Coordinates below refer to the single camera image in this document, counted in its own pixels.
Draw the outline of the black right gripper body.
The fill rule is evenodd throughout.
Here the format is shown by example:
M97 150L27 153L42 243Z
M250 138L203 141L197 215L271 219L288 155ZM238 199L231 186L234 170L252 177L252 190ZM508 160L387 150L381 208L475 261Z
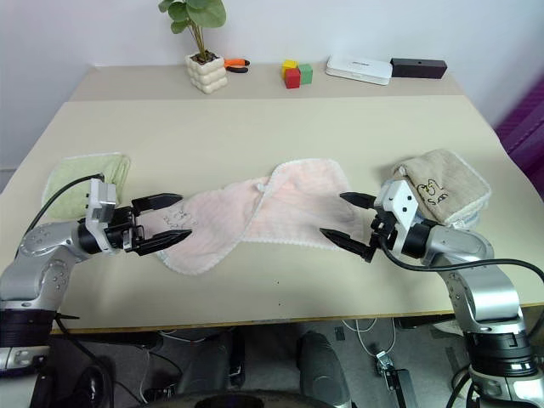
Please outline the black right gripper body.
M388 250L393 250L398 236L397 223L398 220L392 212L382 209L376 210L375 218L371 222L371 238L369 241L369 246L373 251L382 248L381 239L384 239L385 247Z

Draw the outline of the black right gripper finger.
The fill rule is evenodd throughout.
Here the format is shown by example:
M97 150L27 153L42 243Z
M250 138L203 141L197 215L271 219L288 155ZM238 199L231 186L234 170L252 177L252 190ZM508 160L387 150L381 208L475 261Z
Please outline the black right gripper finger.
M368 246L362 242L356 241L341 231L334 229L320 228L321 234L335 244L337 247L345 251L351 252L361 257L365 262L370 263L373 259L376 248Z
M344 192L339 195L348 203L363 209L374 209L376 197L358 192Z

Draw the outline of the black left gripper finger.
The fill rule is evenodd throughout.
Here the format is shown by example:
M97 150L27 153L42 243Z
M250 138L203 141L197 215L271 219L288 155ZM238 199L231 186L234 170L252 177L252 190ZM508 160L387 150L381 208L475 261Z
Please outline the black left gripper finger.
M191 233L191 229L171 229L155 234L149 239L137 241L135 252L139 256L144 256L168 249L186 239Z
M132 200L132 208L136 213L142 213L150 210L160 210L182 201L183 197L174 193L160 193L148 195Z

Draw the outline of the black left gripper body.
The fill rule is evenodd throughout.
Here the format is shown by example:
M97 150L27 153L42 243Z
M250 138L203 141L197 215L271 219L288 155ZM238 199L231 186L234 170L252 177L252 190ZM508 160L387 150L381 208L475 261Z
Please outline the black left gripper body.
M138 225L137 212L132 207L115 209L103 232L113 254L125 251L144 256L150 253L144 227Z

